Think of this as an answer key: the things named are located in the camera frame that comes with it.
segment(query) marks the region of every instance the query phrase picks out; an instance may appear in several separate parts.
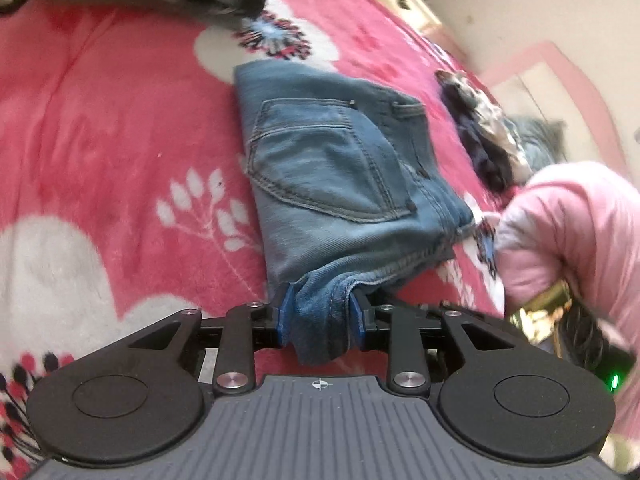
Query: jeans pocket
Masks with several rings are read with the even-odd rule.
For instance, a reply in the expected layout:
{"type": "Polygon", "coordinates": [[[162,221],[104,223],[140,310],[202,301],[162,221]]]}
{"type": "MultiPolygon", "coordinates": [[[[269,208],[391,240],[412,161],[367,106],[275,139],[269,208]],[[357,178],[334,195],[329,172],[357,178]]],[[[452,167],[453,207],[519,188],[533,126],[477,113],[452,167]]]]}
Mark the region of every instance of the jeans pocket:
{"type": "Polygon", "coordinates": [[[283,202],[354,222],[415,211],[393,146],[343,101],[265,101],[249,140],[248,174],[283,202]]]}

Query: pink puffy jacket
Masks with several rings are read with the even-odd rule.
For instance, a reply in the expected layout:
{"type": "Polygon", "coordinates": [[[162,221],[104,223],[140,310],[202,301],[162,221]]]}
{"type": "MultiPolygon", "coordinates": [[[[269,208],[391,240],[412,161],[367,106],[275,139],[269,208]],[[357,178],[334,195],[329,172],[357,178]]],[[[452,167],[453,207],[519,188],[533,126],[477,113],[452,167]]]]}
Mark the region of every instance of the pink puffy jacket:
{"type": "MultiPolygon", "coordinates": [[[[507,314],[564,277],[640,355],[640,194],[622,177],[595,162],[545,168],[505,210],[495,249],[507,314]]],[[[613,429],[633,438],[638,368],[616,396],[613,429]]]]}

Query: blue denim jeans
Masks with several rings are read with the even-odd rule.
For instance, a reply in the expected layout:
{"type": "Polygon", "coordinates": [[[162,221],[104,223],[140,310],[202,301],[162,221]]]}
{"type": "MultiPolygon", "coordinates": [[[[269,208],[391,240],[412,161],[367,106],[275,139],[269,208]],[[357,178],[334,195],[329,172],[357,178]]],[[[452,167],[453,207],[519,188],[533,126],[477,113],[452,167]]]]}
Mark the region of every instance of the blue denim jeans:
{"type": "Polygon", "coordinates": [[[294,284],[283,343],[321,364],[349,347],[353,287],[452,258],[473,215],[438,172],[415,98],[286,60],[237,67],[236,91],[270,291],[294,284]]]}

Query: beige wall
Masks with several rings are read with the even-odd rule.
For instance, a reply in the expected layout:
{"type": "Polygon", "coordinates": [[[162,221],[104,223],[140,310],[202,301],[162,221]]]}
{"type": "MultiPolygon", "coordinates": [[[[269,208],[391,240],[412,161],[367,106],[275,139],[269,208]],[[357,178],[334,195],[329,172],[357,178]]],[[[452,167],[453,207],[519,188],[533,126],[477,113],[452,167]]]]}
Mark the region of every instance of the beige wall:
{"type": "Polygon", "coordinates": [[[640,0],[430,0],[478,72],[553,41],[600,90],[640,186],[640,0]]]}

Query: metal screw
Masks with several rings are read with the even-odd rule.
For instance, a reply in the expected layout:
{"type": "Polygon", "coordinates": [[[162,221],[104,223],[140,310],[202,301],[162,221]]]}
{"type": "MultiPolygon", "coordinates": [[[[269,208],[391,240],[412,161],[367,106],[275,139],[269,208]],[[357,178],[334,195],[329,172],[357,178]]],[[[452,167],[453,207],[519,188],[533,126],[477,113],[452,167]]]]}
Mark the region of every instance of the metal screw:
{"type": "Polygon", "coordinates": [[[245,374],[240,372],[227,372],[226,374],[219,375],[216,379],[218,386],[226,388],[227,390],[233,390],[235,388],[242,388],[249,382],[249,378],[245,374]]]}
{"type": "Polygon", "coordinates": [[[427,379],[418,372],[400,372],[394,377],[394,382],[403,388],[417,388],[422,386],[427,379]]]}

